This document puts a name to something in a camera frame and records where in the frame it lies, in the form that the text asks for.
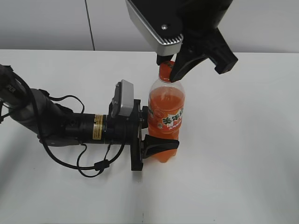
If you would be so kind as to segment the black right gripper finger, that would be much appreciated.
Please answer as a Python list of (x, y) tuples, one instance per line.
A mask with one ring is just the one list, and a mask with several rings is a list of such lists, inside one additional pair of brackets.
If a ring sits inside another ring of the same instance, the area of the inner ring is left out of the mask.
[(172, 67), (170, 81), (181, 80), (190, 70), (206, 59), (204, 42), (183, 43)]
[(157, 63), (157, 65), (161, 65), (164, 62), (171, 61), (172, 58), (173, 58), (173, 56), (174, 55), (169, 55), (169, 56), (160, 56), (160, 55), (157, 55), (156, 63)]

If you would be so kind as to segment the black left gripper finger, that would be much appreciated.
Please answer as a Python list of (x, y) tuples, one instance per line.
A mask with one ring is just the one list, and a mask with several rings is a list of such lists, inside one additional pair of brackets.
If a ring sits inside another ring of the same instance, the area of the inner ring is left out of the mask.
[(177, 149), (178, 146), (178, 140), (161, 139), (150, 135), (145, 135), (144, 140), (141, 141), (141, 156), (142, 159), (147, 159), (158, 153)]
[(149, 112), (148, 107), (143, 106), (141, 109), (141, 118), (140, 118), (142, 128), (148, 128), (148, 112)]

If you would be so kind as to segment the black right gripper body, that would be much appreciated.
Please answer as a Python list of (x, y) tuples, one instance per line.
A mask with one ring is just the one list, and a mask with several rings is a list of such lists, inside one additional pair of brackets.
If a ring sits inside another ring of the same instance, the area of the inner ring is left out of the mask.
[(183, 43), (204, 42), (207, 58), (218, 74), (232, 70), (238, 61), (218, 28), (231, 4), (231, 0), (183, 0), (177, 10), (183, 23)]

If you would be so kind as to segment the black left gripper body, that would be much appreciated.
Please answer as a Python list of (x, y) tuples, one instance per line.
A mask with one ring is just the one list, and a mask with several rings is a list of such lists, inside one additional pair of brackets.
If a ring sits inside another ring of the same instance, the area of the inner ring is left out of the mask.
[(130, 146), (131, 170), (141, 171), (143, 168), (141, 156), (141, 126), (142, 126), (142, 111), (140, 107), (141, 101), (134, 100), (133, 110), (128, 117), (116, 115), (112, 117), (113, 104), (109, 105), (109, 114), (106, 117), (104, 140), (109, 145), (120, 145), (118, 153), (109, 159), (112, 164), (116, 161), (123, 152), (124, 146)]

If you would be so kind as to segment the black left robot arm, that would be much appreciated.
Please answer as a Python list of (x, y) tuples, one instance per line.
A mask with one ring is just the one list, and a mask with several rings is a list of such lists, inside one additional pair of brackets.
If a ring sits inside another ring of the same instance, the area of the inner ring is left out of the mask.
[(116, 84), (108, 114), (75, 113), (42, 89), (30, 88), (8, 65), (0, 67), (0, 104), (7, 116), (34, 132), (49, 156), (50, 147), (106, 144), (130, 147), (131, 169), (140, 171), (143, 160), (179, 146), (178, 140), (142, 136), (148, 127), (148, 108), (134, 99), (132, 83)]

